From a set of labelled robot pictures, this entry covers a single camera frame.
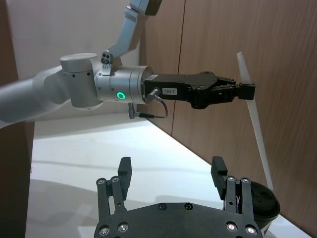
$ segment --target white plastic stick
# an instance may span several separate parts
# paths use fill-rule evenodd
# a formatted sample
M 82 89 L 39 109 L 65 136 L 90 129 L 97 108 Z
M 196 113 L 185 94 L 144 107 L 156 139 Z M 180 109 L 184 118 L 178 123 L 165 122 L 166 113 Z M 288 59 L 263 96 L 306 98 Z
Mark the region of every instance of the white plastic stick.
M 237 54 L 238 58 L 238 64 L 239 64 L 239 70 L 240 70 L 240 75 L 241 75 L 241 82 L 243 84 L 250 84 L 250 76 L 248 73 L 248 69 L 246 66 L 246 63 L 243 58 L 242 52 L 239 52 Z M 266 152 L 265 152 L 265 147 L 264 147 L 264 142 L 263 142 L 263 136 L 261 132 L 261 127 L 260 127 L 260 121 L 259 121 L 259 115 L 258 115 L 258 110 L 257 110 L 257 105 L 256 105 L 256 100 L 246 100 L 250 117 L 251 117 L 251 122 L 253 125 L 254 133 L 256 136 L 258 148 L 259 148 L 259 153 L 264 169 L 264 174 L 266 178 L 266 183 L 267 187 L 271 190 L 273 190 L 273 183 L 272 183 L 272 178 L 271 178 L 271 173 L 269 172 L 269 167 L 268 167 L 268 162 L 267 162 L 267 157 L 266 157 Z

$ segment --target wooden wall panel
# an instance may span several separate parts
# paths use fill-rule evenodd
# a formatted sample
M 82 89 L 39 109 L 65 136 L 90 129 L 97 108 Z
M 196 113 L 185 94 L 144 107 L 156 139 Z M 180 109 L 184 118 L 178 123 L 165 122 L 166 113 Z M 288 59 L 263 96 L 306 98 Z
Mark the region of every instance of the wooden wall panel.
M 251 79 L 281 213 L 317 236 L 317 1 L 186 0 L 180 71 Z M 172 136 L 235 176 L 265 183 L 246 102 L 191 109 L 176 102 Z
M 178 73 L 185 0 L 162 1 L 158 14 L 150 17 L 141 38 L 140 65 L 150 65 L 157 73 Z M 171 135 L 174 101 L 166 100 L 167 119 L 150 121 Z M 164 115 L 161 104 L 138 105 L 144 113 Z
M 18 80 L 5 0 L 0 0 L 0 86 Z M 23 238 L 34 123 L 0 129 L 0 237 Z

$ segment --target white table surface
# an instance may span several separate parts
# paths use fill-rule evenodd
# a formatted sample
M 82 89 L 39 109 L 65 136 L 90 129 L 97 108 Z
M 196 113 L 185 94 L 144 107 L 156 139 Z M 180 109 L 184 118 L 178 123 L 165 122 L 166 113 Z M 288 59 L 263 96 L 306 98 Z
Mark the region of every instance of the white table surface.
M 132 161 L 128 210 L 159 202 L 222 209 L 210 165 L 147 120 L 112 114 L 39 121 L 26 238 L 93 238 L 98 223 L 96 180 L 117 175 L 125 156 Z M 266 237 L 310 236 L 279 216 Z

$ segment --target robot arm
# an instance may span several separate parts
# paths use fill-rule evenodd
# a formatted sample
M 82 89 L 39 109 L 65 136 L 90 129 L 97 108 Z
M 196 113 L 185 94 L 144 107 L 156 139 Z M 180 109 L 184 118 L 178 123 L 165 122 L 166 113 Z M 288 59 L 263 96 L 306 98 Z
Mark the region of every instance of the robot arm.
M 212 72 L 196 75 L 154 74 L 148 66 L 126 67 L 121 56 L 136 48 L 148 16 L 156 15 L 161 0 L 131 0 L 116 45 L 96 54 L 75 54 L 60 58 L 61 66 L 40 72 L 33 78 L 0 87 L 0 128 L 58 110 L 65 102 L 80 110 L 93 110 L 104 101 L 129 104 L 129 116 L 153 118 L 136 113 L 133 104 L 153 100 L 182 100 L 194 109 L 216 103 L 253 99 L 255 85 L 236 85 L 233 79 Z

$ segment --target green led ring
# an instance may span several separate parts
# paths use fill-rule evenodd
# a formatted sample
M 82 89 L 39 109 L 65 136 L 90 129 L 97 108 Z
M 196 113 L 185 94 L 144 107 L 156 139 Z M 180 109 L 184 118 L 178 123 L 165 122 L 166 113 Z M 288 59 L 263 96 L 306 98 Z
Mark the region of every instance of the green led ring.
M 117 92 L 117 98 L 120 100 L 124 100 L 125 99 L 125 94 L 122 92 Z

